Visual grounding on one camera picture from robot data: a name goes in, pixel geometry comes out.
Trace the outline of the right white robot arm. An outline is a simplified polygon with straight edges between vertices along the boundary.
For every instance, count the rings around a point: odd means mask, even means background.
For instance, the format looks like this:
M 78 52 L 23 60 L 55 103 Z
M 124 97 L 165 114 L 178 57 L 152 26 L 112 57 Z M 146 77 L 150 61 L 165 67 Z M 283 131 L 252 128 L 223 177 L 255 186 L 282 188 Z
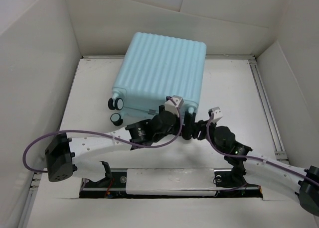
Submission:
M 217 126 L 222 113 L 209 111 L 209 120 L 195 121 L 196 114 L 185 112 L 183 131 L 187 139 L 206 139 L 211 147 L 224 157 L 232 170 L 231 181 L 267 187 L 300 204 L 314 216 L 319 214 L 319 169 L 295 167 L 259 154 L 251 147 L 236 140 L 226 126 Z

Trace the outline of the light blue hardshell suitcase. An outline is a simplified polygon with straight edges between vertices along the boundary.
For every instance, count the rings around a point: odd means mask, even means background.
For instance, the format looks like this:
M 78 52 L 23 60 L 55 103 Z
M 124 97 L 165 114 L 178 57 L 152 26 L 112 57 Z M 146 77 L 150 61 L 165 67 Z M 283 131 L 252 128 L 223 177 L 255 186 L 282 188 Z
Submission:
M 183 98 L 182 114 L 196 114 L 206 49 L 201 41 L 135 33 L 108 100 L 113 125 L 120 126 L 126 115 L 152 118 L 167 96 Z

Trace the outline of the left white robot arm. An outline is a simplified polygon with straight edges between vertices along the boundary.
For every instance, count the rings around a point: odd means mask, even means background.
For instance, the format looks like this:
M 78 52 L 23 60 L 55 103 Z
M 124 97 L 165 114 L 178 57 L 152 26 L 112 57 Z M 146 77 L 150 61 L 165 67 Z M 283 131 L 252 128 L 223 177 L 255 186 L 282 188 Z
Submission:
M 181 134 L 181 110 L 176 105 L 164 105 L 152 119 L 142 120 L 110 133 L 84 131 L 84 137 L 69 138 L 58 132 L 45 150 L 49 182 L 60 182 L 72 176 L 82 177 L 107 186 L 111 168 L 103 157 L 115 151 L 139 148 L 162 148 L 171 144 L 159 141 L 168 135 L 176 140 Z

